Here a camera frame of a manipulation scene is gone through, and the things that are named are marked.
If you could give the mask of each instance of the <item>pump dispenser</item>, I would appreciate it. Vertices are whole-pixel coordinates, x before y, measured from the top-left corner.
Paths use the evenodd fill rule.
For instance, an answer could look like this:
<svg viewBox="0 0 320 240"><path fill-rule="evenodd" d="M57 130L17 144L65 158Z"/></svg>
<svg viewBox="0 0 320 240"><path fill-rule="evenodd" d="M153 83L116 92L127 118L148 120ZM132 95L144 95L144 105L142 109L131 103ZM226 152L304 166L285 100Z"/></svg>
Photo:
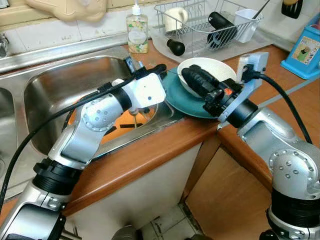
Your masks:
<svg viewBox="0 0 320 240"><path fill-rule="evenodd" d="M126 17L129 52L146 54L148 52L148 17L141 14L138 0L132 7L132 14Z"/></svg>

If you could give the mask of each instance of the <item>blue container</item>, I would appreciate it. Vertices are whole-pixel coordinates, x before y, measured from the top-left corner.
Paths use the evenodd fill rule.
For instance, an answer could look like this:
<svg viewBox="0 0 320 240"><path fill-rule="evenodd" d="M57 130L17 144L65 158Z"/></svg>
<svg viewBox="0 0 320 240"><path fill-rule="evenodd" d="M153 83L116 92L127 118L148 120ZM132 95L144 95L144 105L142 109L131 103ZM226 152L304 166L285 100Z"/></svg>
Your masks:
<svg viewBox="0 0 320 240"><path fill-rule="evenodd" d="M320 30L312 27L319 23L318 13L304 28L290 55L281 66L302 79L320 78Z"/></svg>

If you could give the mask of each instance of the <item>tile backsplash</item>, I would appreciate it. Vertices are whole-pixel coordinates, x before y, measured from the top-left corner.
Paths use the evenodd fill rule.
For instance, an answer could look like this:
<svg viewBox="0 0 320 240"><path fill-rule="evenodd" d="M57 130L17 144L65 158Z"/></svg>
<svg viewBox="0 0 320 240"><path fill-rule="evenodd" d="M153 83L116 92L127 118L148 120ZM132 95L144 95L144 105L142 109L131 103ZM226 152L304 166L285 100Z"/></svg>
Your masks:
<svg viewBox="0 0 320 240"><path fill-rule="evenodd" d="M266 0L226 0L223 10L234 14L238 7L233 3L258 10L265 2ZM320 11L320 0L303 1L298 19L283 15L281 6L282 0L271 0L262 12L264 19L260 27L294 43L307 22ZM154 7L154 4L142 7L142 13L149 18L149 26L158 24L158 15ZM123 33L126 31L125 18L130 13L131 9L127 8L107 12L103 19L96 23L81 20L63 22L55 19L6 30L4 33L9 40L9 55Z"/></svg>

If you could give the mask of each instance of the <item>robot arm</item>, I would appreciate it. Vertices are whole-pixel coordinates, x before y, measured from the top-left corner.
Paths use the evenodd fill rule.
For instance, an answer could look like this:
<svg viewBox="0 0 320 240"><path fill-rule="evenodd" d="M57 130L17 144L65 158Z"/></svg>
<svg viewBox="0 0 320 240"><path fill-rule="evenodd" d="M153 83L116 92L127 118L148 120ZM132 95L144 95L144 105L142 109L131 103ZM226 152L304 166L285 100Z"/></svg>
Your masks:
<svg viewBox="0 0 320 240"><path fill-rule="evenodd" d="M183 69L182 75L205 99L203 108L238 128L238 136L272 173L272 204L266 213L272 230L262 233L260 240L318 240L320 150L300 139L274 112L248 100L262 81L248 77L264 72L267 60L265 52L240 58L237 81L244 82L243 88L232 79L219 82L198 66Z"/></svg>
<svg viewBox="0 0 320 240"><path fill-rule="evenodd" d="M121 82L117 79L112 85ZM103 136L126 110L149 107L165 97L160 77L151 73L79 107L75 121L64 129L48 158L34 166L36 176L2 224L0 239L60 239L66 221L61 210Z"/></svg>

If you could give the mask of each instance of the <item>dish drying rack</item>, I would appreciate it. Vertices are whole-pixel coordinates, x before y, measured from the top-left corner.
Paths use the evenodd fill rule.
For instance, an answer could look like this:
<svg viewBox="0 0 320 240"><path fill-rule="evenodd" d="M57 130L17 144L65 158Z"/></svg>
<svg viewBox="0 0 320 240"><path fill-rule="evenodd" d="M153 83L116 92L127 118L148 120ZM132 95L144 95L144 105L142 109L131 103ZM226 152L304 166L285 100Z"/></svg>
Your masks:
<svg viewBox="0 0 320 240"><path fill-rule="evenodd" d="M168 15L166 11L172 8L184 8L188 13L187 22L181 22ZM218 12L230 22L233 22L235 16L230 13L230 10L236 12L246 9L245 6L229 0L182 0L159 4L154 9L157 10L159 34L163 38L184 43L185 52L192 53L193 56L196 56L197 52L204 49L214 51L227 47L232 41L238 40L253 24L263 19L258 16L256 20L243 24L215 29L208 21L212 12ZM181 26L182 24L182 27L166 32L165 17L175 20L176 26Z"/></svg>

